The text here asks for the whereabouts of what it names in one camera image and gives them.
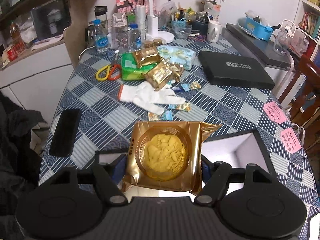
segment white vase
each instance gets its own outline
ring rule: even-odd
[[[204,3],[204,12],[208,12],[213,17],[213,21],[219,20],[221,4],[214,4],[214,1],[208,0]]]

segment blue bottle label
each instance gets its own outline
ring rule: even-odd
[[[106,47],[108,45],[108,38],[105,37],[105,38],[101,38],[99,40],[96,41],[96,46],[97,47]]]
[[[141,37],[137,38],[137,48],[141,48]]]

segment scissors handle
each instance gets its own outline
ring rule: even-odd
[[[107,66],[99,69],[99,70],[97,71],[97,73],[96,73],[96,80],[98,80],[98,81],[105,81],[105,80],[107,80],[108,77],[109,77],[109,73],[110,73],[110,66],[111,66],[111,65],[107,65]],[[104,71],[104,70],[107,70],[106,76],[105,76],[105,77],[99,77],[99,75],[101,74],[101,72]]]
[[[120,70],[119,75],[117,75],[117,76],[115,76],[115,77],[111,77],[112,74],[113,74],[113,72],[114,72],[117,68]],[[115,64],[115,65],[112,67],[112,69],[110,69],[110,73],[109,73],[108,80],[114,81],[114,80],[117,80],[117,79],[119,79],[119,78],[121,78],[121,66],[120,66],[119,64]]]

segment potted plant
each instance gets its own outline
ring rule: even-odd
[[[212,16],[214,21],[218,21],[219,19],[220,8],[221,8],[221,5],[217,4],[217,0],[207,0],[204,3],[204,11],[208,12],[209,16]]]

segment metal screw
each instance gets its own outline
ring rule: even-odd
[[[116,196],[112,196],[109,200],[114,204],[121,204],[125,201],[125,198],[123,196],[116,195]]]
[[[210,203],[212,201],[212,197],[210,197],[208,195],[202,195],[202,196],[197,197],[197,200],[200,203],[208,204],[208,203]]]

